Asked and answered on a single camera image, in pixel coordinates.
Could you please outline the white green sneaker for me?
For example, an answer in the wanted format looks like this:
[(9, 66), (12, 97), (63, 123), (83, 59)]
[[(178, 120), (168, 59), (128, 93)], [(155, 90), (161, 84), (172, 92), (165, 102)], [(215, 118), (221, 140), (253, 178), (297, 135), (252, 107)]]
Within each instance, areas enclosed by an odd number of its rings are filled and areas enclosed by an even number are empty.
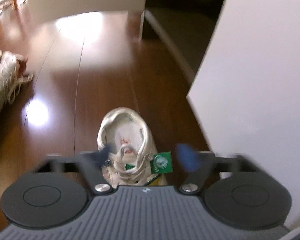
[(136, 111), (120, 107), (108, 112), (101, 122), (97, 146), (98, 150), (110, 147), (102, 172), (113, 188), (167, 185), (162, 172), (152, 171), (157, 147), (151, 130)]

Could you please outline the white orange mesh sneaker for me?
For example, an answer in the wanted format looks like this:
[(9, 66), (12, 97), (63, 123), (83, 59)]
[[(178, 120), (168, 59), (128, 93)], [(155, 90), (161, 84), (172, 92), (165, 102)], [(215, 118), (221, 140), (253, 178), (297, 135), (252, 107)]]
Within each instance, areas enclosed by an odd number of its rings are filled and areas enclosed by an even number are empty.
[(0, 50), (0, 112), (14, 102), (22, 85), (32, 81), (33, 74), (25, 74), (27, 57)]

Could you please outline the white cabinet door right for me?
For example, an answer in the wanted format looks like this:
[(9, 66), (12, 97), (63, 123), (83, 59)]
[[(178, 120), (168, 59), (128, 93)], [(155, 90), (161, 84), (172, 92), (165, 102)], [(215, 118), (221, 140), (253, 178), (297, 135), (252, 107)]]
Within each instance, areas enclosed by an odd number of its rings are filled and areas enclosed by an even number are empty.
[(210, 149), (283, 184), (300, 227), (300, 0), (224, 0), (187, 98)]

